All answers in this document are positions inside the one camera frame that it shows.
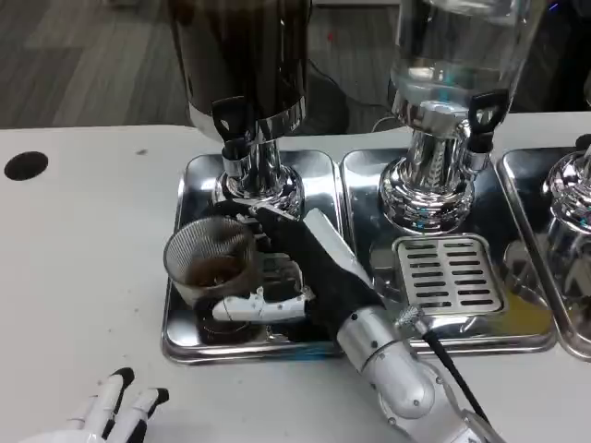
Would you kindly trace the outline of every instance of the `mesh strainer cup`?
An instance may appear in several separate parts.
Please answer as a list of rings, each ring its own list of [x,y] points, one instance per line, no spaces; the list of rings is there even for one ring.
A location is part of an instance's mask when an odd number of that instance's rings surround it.
[[[224,217],[193,221],[175,233],[164,248],[164,268],[192,308],[202,297],[244,295],[259,284],[254,235]]]

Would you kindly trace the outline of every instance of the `black cable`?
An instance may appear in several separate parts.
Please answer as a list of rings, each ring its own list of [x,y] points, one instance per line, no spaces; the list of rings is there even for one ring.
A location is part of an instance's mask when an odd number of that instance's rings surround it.
[[[329,76],[328,74],[325,74],[324,72],[322,72],[320,70],[320,68],[310,59],[308,59],[308,63],[310,64],[310,66],[312,66],[314,68],[314,70],[320,74],[321,76],[323,76],[324,78],[326,78],[327,80],[329,80],[340,92],[343,93],[343,95],[349,99],[351,102],[358,104],[359,106],[366,106],[369,108],[382,108],[384,109],[388,114],[391,114],[392,111],[390,109],[388,109],[387,106],[384,106],[383,104],[379,104],[379,103],[365,103],[362,102],[354,97],[351,97],[349,94],[347,94],[343,88],[341,88],[341,85],[339,85],[336,80],[334,78],[332,78],[331,76]]]
[[[465,382],[464,378],[460,374],[460,371],[458,371],[457,367],[455,367],[452,358],[447,353],[447,351],[445,351],[445,348],[441,344],[440,339],[437,337],[437,334],[433,330],[430,330],[425,335],[423,335],[423,340],[427,342],[431,350],[435,353],[435,355],[439,357],[446,369],[450,371],[450,374],[452,374],[453,379],[458,384],[458,386],[464,393],[465,397],[470,402],[470,405],[472,406],[472,409],[474,409],[474,412],[480,415],[480,417],[490,425],[490,421],[488,420],[487,415],[484,413],[484,410],[480,406],[480,403],[478,403],[478,400],[472,393],[472,390],[470,390],[468,384]]]

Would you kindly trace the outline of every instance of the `black circular hole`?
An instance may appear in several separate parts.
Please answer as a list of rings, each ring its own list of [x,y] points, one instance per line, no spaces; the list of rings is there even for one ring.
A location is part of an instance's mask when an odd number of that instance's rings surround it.
[[[45,171],[48,163],[49,159],[41,152],[21,152],[8,161],[4,167],[4,175],[17,182],[30,180]]]

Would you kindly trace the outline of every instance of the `stainless steel drip tray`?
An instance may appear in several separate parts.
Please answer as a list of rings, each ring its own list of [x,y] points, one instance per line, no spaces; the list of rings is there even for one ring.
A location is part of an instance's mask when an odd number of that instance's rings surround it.
[[[405,154],[358,150],[341,165],[347,240],[388,307],[421,305],[451,353],[551,348],[552,315],[537,286],[524,282],[530,259],[516,244],[519,232],[493,168],[476,179],[472,211],[457,232],[409,237],[383,215],[378,192],[386,165]],[[420,340],[411,344],[428,352]]]
[[[539,276],[564,348],[591,361],[591,236],[554,219],[551,198],[542,193],[550,169],[573,152],[575,148],[515,150],[497,170],[535,267],[524,269],[525,279]]]
[[[339,232],[343,231],[342,185],[339,170],[331,158],[317,150],[281,152],[282,163],[294,168],[304,186],[304,214],[318,208]],[[179,188],[175,229],[199,218],[208,205],[218,177],[223,172],[221,155],[204,155],[191,161]],[[273,301],[291,298],[283,293],[281,283],[294,287],[294,273],[288,256],[276,251],[261,250],[265,284],[279,285]],[[228,362],[248,358],[308,359],[338,354],[325,331],[308,322],[277,325],[249,325],[216,322],[211,309],[217,300],[199,302],[190,309],[175,287],[168,284],[164,309],[162,348],[170,359],[187,365]]]

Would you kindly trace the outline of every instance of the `white countertop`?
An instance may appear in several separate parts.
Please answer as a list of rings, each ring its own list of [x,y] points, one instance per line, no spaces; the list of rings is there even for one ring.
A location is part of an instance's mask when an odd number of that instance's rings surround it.
[[[591,114],[511,115],[496,149],[570,145],[589,129]],[[339,161],[408,139],[398,130],[282,146]],[[149,443],[399,441],[345,360],[183,367],[163,357],[162,251],[178,180],[216,143],[174,126],[0,131],[0,165],[26,150],[49,167],[26,182],[0,175],[1,441],[60,425],[124,365],[137,375],[127,401],[142,386],[170,390]],[[591,372],[560,345],[455,361],[508,443],[588,438]]]

